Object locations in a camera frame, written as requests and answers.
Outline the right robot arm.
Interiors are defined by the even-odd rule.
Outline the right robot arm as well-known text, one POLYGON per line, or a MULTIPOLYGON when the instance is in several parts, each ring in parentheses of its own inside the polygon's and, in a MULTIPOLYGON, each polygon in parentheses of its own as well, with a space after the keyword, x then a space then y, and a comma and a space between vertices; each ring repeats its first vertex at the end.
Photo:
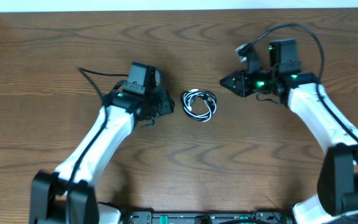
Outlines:
POLYGON ((273 94, 297 114, 325 155, 317 193, 291 208, 292 223, 334 223, 358 215, 358 129, 339 111, 313 72, 304 72, 296 41, 269 43, 269 70, 260 66, 252 44, 236 49, 247 68, 221 79, 221 86, 240 97, 273 94))

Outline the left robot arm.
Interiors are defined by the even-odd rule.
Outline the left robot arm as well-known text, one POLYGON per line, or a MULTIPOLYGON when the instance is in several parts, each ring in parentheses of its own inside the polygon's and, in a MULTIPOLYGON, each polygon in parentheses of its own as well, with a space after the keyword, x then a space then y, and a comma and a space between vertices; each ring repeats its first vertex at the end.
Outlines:
POLYGON ((101 100, 98 117, 78 147, 52 173, 40 170, 34 176, 29 223, 121 221, 120 209, 96 199, 100 178, 138 122, 153 126, 175 107, 161 69, 133 62, 129 74, 122 77, 107 94, 90 81, 101 100))

